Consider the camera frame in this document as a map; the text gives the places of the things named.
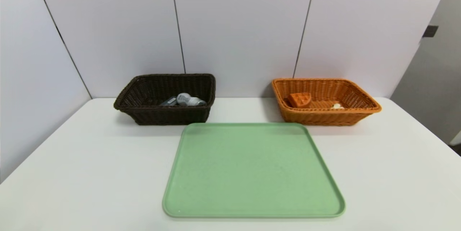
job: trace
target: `white table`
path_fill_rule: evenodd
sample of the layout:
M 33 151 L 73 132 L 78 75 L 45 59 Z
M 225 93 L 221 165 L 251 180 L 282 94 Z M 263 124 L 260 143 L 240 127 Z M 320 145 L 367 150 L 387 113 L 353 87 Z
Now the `white table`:
M 0 185 L 0 231 L 461 230 L 461 157 L 385 98 L 352 127 L 308 126 L 344 199 L 332 219 L 178 219 L 161 206 L 184 126 L 89 101 Z M 279 122 L 274 99 L 217 98 L 208 122 Z

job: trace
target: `wicker basket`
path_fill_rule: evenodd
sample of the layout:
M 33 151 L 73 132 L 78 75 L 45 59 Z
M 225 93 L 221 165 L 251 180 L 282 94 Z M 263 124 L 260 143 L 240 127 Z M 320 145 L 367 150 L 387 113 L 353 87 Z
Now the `wicker basket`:
M 130 115 L 139 125 L 187 125 L 205 122 L 214 102 L 216 81 L 211 74 L 141 75 L 122 90 L 114 108 Z M 159 106 L 179 93 L 206 101 L 205 106 Z
M 334 78 L 281 78 L 272 81 L 278 106 L 286 122 L 304 125 L 352 126 L 363 118 L 381 111 L 381 106 L 364 90 L 349 80 Z M 308 92 L 308 108 L 292 108 L 288 95 Z M 344 109 L 333 109 L 340 103 Z

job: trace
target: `plastic tray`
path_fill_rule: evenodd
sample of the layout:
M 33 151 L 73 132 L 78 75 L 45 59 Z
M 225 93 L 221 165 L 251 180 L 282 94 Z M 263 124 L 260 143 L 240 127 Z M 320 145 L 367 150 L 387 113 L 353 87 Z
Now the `plastic tray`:
M 345 203 L 304 126 L 193 123 L 163 209 L 181 218 L 330 218 Z

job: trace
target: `tray rim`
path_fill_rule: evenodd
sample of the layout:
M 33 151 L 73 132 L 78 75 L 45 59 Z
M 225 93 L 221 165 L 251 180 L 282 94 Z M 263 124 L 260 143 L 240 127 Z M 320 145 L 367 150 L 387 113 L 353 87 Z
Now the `tray rim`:
M 280 125 L 280 124 L 283 124 L 283 125 L 286 125 L 286 126 L 293 126 L 293 127 L 297 127 L 297 128 L 301 128 L 306 136 L 308 137 L 308 140 L 310 141 L 310 143 L 312 144 L 312 147 L 313 147 L 313 150 L 322 166 L 322 168 L 324 169 L 324 172 L 325 174 L 327 175 L 328 179 L 330 180 L 330 184 L 332 185 L 333 187 L 333 190 L 335 191 L 336 193 L 336 196 L 338 197 L 338 200 L 339 200 L 339 204 L 340 204 L 340 209 L 337 213 L 335 214 L 330 214 L 330 215 L 285 215 L 285 216 L 280 216 L 280 215 L 252 215 L 252 216 L 241 216 L 241 215 L 235 215 L 235 216 L 229 216 L 229 215 L 214 215 L 214 216 L 204 216 L 204 215 L 181 215 L 181 214 L 175 214 L 175 213 L 172 213 L 168 210 L 168 207 L 166 206 L 166 199 L 167 199 L 167 195 L 168 195 L 168 191 L 169 191 L 169 188 L 170 188 L 170 183 L 171 183 L 171 178 L 173 177 L 173 174 L 176 170 L 176 163 L 178 162 L 178 156 L 179 156 L 179 153 L 181 151 L 181 148 L 183 147 L 183 142 L 184 142 L 184 133 L 186 132 L 187 129 L 189 128 L 193 128 L 193 127 L 197 127 L 197 125 L 201 126 L 201 125 L 208 125 L 208 126 L 211 126 L 211 125 L 214 125 L 214 126 L 260 126 L 260 125 Z M 192 124 L 189 124 L 188 126 L 186 126 L 183 130 L 183 132 L 181 133 L 181 139 L 179 141 L 179 144 L 178 144 L 178 149 L 176 150 L 176 154 L 175 154 L 175 158 L 174 158 L 174 161 L 173 161 L 173 165 L 171 167 L 171 171 L 170 171 L 170 175 L 168 176 L 168 182 L 166 184 L 166 188 L 165 188 L 165 192 L 164 192 L 164 195 L 163 195 L 163 199 L 162 199 L 162 208 L 163 208 L 163 211 L 170 217 L 172 218 L 280 218 L 280 219 L 284 219 L 284 218 L 336 218 L 336 217 L 339 217 L 341 216 L 342 214 L 344 214 L 345 210 L 346 210 L 346 201 L 344 200 L 344 197 L 341 193 L 341 191 L 339 190 L 339 187 L 338 185 L 336 184 L 336 181 L 334 180 L 333 176 L 331 175 L 330 173 L 330 170 L 328 169 L 327 165 L 325 164 L 325 160 L 323 159 L 323 157 L 321 156 L 319 150 L 317 149 L 317 146 L 316 144 L 314 143 L 311 135 L 309 134 L 309 131 L 308 129 L 302 125 L 302 124 L 299 124 L 299 123 L 288 123 L 288 122 L 267 122 L 267 123 L 192 123 Z

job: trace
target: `orange block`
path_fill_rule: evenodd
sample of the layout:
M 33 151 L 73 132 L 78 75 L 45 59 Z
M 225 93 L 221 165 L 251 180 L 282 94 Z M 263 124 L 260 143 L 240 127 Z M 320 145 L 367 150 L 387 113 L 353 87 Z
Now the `orange block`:
M 308 92 L 302 93 L 291 93 L 288 95 L 288 99 L 290 100 L 291 106 L 295 108 L 308 108 L 309 103 L 311 102 L 311 94 Z

